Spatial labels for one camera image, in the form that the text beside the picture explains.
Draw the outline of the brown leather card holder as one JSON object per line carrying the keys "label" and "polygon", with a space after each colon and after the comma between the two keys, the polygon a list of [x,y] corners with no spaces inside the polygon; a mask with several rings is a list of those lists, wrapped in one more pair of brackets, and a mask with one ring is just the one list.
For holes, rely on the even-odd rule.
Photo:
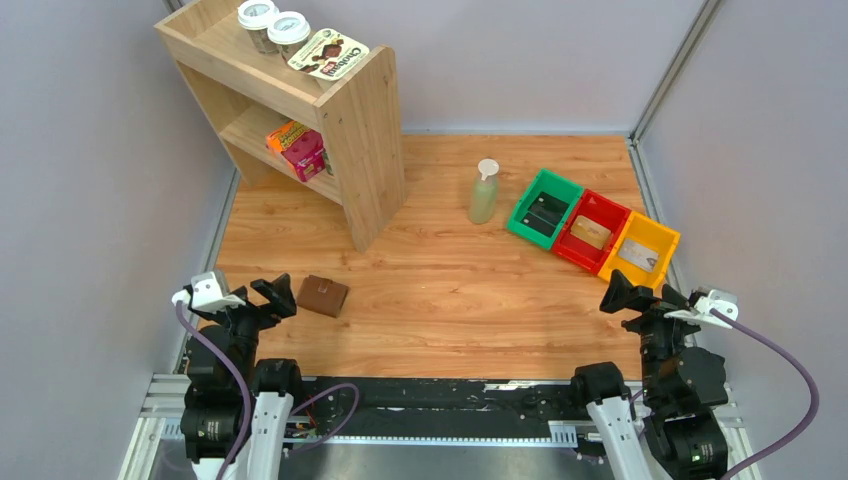
{"label": "brown leather card holder", "polygon": [[307,276],[301,283],[296,302],[301,308],[338,318],[350,292],[350,287],[329,278]]}

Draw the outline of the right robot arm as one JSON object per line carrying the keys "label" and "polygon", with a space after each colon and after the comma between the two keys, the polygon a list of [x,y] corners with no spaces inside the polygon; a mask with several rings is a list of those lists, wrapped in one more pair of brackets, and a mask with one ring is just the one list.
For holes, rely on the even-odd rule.
{"label": "right robot arm", "polygon": [[664,286],[655,296],[652,288],[612,271],[600,309],[638,314],[622,326],[640,338],[641,400],[649,414],[638,427],[634,396],[612,362],[576,368],[570,397],[592,419],[615,478],[651,479],[658,468],[672,479],[727,473],[729,447],[714,414],[728,402],[725,360],[685,343],[704,325],[728,328],[719,316],[724,307],[736,308],[711,291],[684,297]]}

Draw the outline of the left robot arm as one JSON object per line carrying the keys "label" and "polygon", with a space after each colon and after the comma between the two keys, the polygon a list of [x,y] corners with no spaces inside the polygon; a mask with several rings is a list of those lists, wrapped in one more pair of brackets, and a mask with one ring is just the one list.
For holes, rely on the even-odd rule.
{"label": "left robot arm", "polygon": [[261,331],[297,312],[291,278],[257,279],[230,289],[218,270],[194,276],[171,299],[186,344],[189,385],[180,431],[199,479],[276,479],[294,404],[304,399],[293,359],[259,359]]}

